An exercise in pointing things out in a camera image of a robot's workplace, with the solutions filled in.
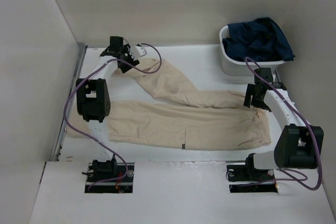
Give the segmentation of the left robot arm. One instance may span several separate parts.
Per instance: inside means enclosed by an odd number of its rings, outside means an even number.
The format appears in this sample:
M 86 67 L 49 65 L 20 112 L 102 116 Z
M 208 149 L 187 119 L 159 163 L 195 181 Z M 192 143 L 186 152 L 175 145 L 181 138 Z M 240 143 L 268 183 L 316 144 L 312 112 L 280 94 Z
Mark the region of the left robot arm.
M 110 159 L 106 162 L 92 162 L 93 176 L 113 181 L 124 177 L 128 166 L 124 163 L 125 172 L 118 172 L 116 158 L 121 156 L 107 147 L 109 131 L 107 117 L 111 111 L 108 91 L 108 79 L 115 70 L 123 73 L 139 64 L 138 58 L 146 55 L 141 45 L 130 46 L 123 37 L 111 36 L 108 47 L 100 54 L 94 71 L 87 77 L 76 81 L 77 112 L 89 126 L 89 133 L 82 133 L 104 148 Z

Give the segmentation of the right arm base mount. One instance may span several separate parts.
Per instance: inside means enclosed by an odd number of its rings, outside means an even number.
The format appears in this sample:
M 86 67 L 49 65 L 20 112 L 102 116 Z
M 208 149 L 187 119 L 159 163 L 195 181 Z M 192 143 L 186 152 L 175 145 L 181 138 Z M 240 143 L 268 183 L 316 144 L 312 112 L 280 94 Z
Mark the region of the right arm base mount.
M 248 168 L 246 164 L 227 164 L 226 179 L 231 193 L 277 193 L 273 170 Z

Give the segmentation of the beige trousers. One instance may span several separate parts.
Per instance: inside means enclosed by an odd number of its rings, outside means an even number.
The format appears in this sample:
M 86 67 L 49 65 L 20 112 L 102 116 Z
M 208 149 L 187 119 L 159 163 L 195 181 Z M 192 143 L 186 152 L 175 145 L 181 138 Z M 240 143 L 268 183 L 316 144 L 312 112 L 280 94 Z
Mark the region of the beige trousers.
M 145 58 L 139 69 L 111 75 L 112 83 L 134 79 L 159 104 L 114 101 L 107 118 L 109 140 L 196 151 L 249 150 L 269 145 L 266 112 L 244 106 L 230 90 L 198 90 L 167 61 Z

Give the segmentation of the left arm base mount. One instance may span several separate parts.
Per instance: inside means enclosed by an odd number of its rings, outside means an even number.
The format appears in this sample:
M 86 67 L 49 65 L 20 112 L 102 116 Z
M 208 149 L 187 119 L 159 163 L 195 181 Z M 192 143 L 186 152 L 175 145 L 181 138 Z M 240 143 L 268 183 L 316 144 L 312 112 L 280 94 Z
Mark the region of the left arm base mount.
M 135 163 L 117 163 L 116 159 L 100 162 L 93 160 L 86 172 L 85 193 L 87 194 L 131 194 L 133 193 Z

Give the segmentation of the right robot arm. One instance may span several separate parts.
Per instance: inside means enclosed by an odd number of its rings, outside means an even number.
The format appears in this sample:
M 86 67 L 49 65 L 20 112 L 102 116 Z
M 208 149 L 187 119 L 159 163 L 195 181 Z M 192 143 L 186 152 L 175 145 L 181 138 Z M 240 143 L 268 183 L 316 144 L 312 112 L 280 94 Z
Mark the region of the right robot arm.
M 272 112 L 282 133 L 273 151 L 252 153 L 246 158 L 244 175 L 256 180 L 276 168 L 316 169 L 324 137 L 323 129 L 304 121 L 289 99 L 286 87 L 274 82 L 270 68 L 258 68 L 254 83 L 247 86 L 244 106 Z

